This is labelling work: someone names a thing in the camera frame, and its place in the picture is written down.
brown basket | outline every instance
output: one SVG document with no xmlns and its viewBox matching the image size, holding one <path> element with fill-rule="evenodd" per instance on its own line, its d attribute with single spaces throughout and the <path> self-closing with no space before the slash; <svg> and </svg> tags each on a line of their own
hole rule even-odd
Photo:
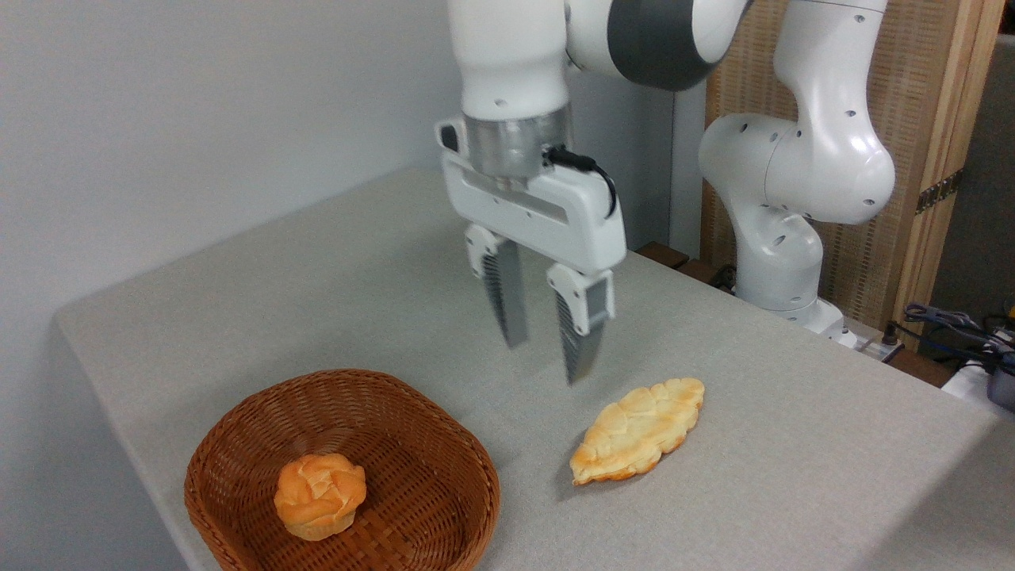
<svg viewBox="0 0 1015 571">
<path fill-rule="evenodd" d="M 352 526 L 321 542 L 290 536 L 272 499 L 278 472 L 340 452 L 366 472 Z M 402 381 L 321 371 L 226 414 L 187 469 L 184 501 L 223 569 L 472 569 L 500 509 L 493 462 L 469 431 Z"/>
</svg>

golden crust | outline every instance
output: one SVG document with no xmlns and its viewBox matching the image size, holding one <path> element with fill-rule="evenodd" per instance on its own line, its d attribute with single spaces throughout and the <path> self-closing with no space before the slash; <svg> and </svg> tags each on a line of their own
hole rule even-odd
<svg viewBox="0 0 1015 571">
<path fill-rule="evenodd" d="M 697 423 L 704 385 L 693 378 L 636 388 L 606 406 L 570 459 L 574 485 L 625 480 L 656 468 Z"/>
<path fill-rule="evenodd" d="M 341 454 L 308 454 L 279 473 L 275 511 L 290 533 L 317 542 L 351 525 L 365 499 L 362 468 Z"/>
</svg>

bread roll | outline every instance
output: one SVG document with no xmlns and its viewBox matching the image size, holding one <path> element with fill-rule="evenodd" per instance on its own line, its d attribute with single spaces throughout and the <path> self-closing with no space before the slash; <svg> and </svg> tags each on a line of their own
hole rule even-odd
<svg viewBox="0 0 1015 571">
<path fill-rule="evenodd" d="M 625 480 L 656 468 L 694 428 L 703 398 L 701 381 L 670 379 L 608 405 L 571 456 L 574 485 Z"/>
<path fill-rule="evenodd" d="M 341 454 L 308 454 L 279 473 L 275 511 L 290 533 L 319 542 L 352 525 L 364 499 L 362 468 Z"/>
</svg>

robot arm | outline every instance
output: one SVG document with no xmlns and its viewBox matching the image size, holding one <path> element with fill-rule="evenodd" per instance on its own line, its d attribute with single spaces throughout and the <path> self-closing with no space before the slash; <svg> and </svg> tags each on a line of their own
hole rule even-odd
<svg viewBox="0 0 1015 571">
<path fill-rule="evenodd" d="M 556 262 L 568 380 L 586 374 L 615 315 L 626 253 L 609 176 L 571 147 L 568 63 L 668 89 L 726 53 L 749 0 L 449 0 L 462 115 L 438 123 L 442 165 L 466 242 L 509 347 L 528 339 L 518 246 Z"/>
<path fill-rule="evenodd" d="M 867 111 L 867 74 L 887 0 L 791 0 L 775 49 L 796 122 L 716 120 L 701 171 L 737 238 L 737 296 L 844 345 L 842 315 L 817 298 L 823 251 L 806 218 L 862 223 L 888 202 L 891 156 Z"/>
</svg>

table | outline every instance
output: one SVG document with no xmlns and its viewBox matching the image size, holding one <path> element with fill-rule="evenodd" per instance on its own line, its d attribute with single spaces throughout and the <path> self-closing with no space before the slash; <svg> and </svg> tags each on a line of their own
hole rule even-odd
<svg viewBox="0 0 1015 571">
<path fill-rule="evenodd" d="M 192 569 L 215 568 L 182 492 L 206 431 L 346 367 L 400 377 L 486 446 L 502 511 L 482 569 L 1011 569 L 1009 423 L 636 255 L 593 374 L 567 386 L 549 261 L 523 256 L 531 339 L 509 351 L 465 225 L 437 172 L 403 170 L 58 313 Z M 706 387 L 686 443 L 572 487 L 599 411 L 676 376 Z"/>
</svg>

